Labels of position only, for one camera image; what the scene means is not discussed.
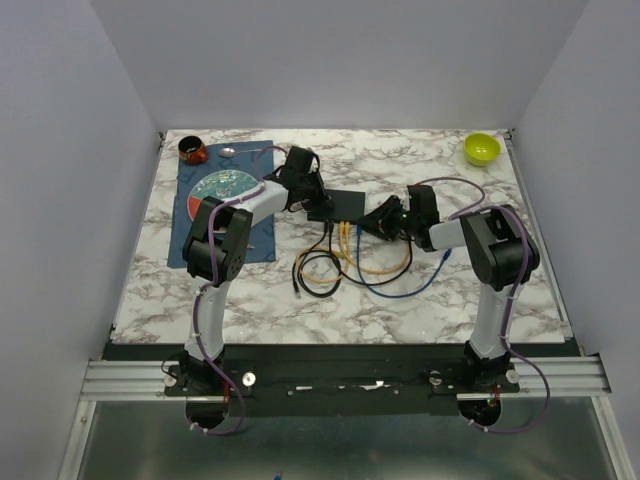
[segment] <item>bowl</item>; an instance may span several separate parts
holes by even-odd
[[[500,155],[500,142],[486,133],[472,133],[464,139],[464,157],[471,165],[485,167]]]

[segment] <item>marble table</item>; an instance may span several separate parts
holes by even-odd
[[[167,267],[171,216],[178,169],[177,146],[186,135],[205,143],[273,140],[316,151],[328,188],[365,191],[371,211],[389,195],[406,198],[406,185],[458,176],[487,191],[487,202],[510,203],[528,219],[504,139],[495,135],[503,153],[486,169],[463,158],[469,131],[430,130],[180,130],[169,131],[161,154],[140,238],[112,333],[115,343],[183,343],[188,335],[193,286],[185,270]],[[284,155],[275,154],[275,163]],[[464,184],[436,184],[441,215],[447,216],[477,198]],[[343,281],[334,296],[318,299],[294,295],[291,266],[295,254],[320,238],[321,226],[306,221],[304,212],[275,216],[276,261],[245,265],[233,282],[225,313],[224,337],[235,343],[459,343],[472,330],[479,284],[465,249],[456,249],[434,284],[423,293],[385,299]],[[406,245],[363,237],[363,264],[388,268],[402,258]],[[381,287],[398,294],[415,290],[431,276],[441,253],[415,249],[410,273]],[[316,275],[335,275],[326,261]],[[511,338],[514,342],[562,342],[558,305],[547,272],[532,275],[517,304]]]

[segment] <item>blue mat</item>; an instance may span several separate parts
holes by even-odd
[[[258,152],[240,153],[233,158],[222,158],[218,150],[233,147],[236,151],[252,150],[273,145],[271,141],[239,142],[209,145],[209,161],[202,165],[186,165],[180,162],[178,167],[178,192],[173,201],[173,221],[171,224],[171,243],[169,244],[169,268],[187,268],[182,260],[182,247],[191,228],[191,219],[187,211],[187,200],[193,187],[204,177],[220,170],[240,170],[256,177],[253,159]],[[260,170],[263,175],[273,171],[273,150],[260,157]],[[249,244],[254,248],[247,250],[246,263],[273,262],[276,259],[276,241],[273,233],[273,216],[265,218],[251,229]]]

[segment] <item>white wall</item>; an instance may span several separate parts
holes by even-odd
[[[178,127],[512,127],[585,0],[92,0]]]
[[[640,473],[640,2],[591,0],[515,136],[571,324]]]
[[[56,478],[157,134],[85,0],[0,6],[0,477]]]

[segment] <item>mug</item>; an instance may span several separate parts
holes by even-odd
[[[193,135],[180,140],[178,152],[180,159],[187,165],[199,165],[209,160],[204,142]]]

